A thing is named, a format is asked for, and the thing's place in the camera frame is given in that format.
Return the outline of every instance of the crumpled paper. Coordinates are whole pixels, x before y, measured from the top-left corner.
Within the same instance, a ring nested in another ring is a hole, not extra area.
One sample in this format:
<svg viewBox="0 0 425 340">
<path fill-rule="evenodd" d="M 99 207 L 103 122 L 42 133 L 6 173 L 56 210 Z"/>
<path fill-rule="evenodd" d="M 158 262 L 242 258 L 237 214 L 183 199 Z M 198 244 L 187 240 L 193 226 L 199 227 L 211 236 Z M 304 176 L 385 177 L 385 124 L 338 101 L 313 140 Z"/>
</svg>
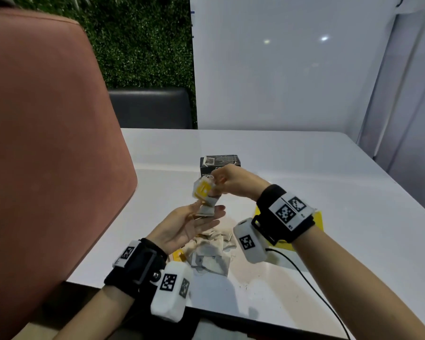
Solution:
<svg viewBox="0 0 425 340">
<path fill-rule="evenodd" d="M 232 249 L 236 248 L 236 240 L 232 229 L 209 229 L 189 241 L 182 251 L 187 262 L 198 272 L 204 270 L 228 275 Z"/>
</svg>

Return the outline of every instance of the black wrist strap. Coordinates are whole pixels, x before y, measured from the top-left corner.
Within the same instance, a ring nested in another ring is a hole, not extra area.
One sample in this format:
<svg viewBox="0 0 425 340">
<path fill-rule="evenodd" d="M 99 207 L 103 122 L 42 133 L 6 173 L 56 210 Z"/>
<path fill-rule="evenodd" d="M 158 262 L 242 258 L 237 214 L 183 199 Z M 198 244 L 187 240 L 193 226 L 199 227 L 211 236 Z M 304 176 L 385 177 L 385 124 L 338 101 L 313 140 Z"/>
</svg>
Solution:
<svg viewBox="0 0 425 340">
<path fill-rule="evenodd" d="M 279 240 L 291 243 L 315 224 L 314 210 L 278 185 L 268 186 L 256 205 L 261 213 L 253 218 L 252 225 L 272 245 Z"/>
<path fill-rule="evenodd" d="M 138 298 L 145 297 L 150 302 L 160 279 L 160 270 L 165 268 L 167 254 L 145 238 L 132 241 L 114 263 L 114 268 L 104 280 L 125 294 Z"/>
</svg>

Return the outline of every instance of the dark gray chair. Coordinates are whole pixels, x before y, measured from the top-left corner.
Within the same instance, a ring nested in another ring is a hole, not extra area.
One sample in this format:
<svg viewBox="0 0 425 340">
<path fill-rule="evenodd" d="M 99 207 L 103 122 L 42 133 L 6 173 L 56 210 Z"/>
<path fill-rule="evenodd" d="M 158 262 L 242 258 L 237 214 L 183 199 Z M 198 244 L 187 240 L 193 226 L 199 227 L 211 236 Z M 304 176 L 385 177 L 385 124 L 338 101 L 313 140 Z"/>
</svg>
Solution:
<svg viewBox="0 0 425 340">
<path fill-rule="evenodd" d="M 192 129 L 184 88 L 115 89 L 109 95 L 122 128 Z"/>
</svg>

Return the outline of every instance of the artificial grass wall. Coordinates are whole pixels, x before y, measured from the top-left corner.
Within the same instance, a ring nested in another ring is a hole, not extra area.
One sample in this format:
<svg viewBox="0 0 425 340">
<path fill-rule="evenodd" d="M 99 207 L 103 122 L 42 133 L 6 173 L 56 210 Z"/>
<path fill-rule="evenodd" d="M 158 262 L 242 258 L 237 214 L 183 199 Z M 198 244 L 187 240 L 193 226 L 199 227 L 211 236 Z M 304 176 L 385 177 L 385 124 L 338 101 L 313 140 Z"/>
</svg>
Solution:
<svg viewBox="0 0 425 340">
<path fill-rule="evenodd" d="M 197 125 L 189 0 L 14 0 L 75 19 L 90 39 L 108 88 L 184 87 Z"/>
</svg>

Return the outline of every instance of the chair backrest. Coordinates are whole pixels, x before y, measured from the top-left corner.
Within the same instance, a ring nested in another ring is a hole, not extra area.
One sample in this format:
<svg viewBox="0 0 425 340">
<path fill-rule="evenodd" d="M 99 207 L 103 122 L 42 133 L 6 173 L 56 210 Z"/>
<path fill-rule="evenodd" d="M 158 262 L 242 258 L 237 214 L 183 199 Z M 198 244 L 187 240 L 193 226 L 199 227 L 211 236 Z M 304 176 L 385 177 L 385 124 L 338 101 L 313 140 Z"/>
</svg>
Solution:
<svg viewBox="0 0 425 340">
<path fill-rule="evenodd" d="M 184 88 L 117 89 L 109 95 L 122 128 L 192 129 Z"/>
<path fill-rule="evenodd" d="M 71 274 L 136 185 L 83 29 L 0 8 L 0 340 Z"/>
</svg>

